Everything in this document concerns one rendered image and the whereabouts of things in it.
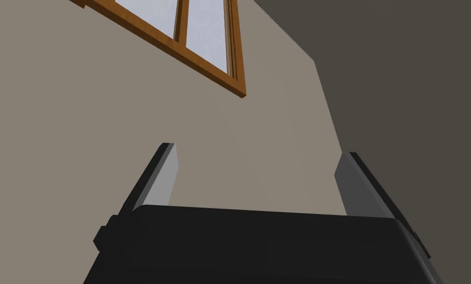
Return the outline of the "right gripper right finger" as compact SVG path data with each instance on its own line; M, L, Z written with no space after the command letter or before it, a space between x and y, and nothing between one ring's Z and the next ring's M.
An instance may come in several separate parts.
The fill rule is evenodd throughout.
M412 234L402 212L356 152L342 153L334 177L347 215L394 218Z

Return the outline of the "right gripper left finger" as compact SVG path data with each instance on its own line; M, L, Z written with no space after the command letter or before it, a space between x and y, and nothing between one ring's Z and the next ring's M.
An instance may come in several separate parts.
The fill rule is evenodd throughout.
M119 215L142 205L167 206L179 169L175 143L162 143L126 198Z

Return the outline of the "brown wooden framed window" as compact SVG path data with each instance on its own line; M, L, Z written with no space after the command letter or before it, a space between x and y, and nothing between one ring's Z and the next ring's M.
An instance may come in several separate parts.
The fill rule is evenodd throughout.
M238 0L69 0L129 30L236 96L247 95Z

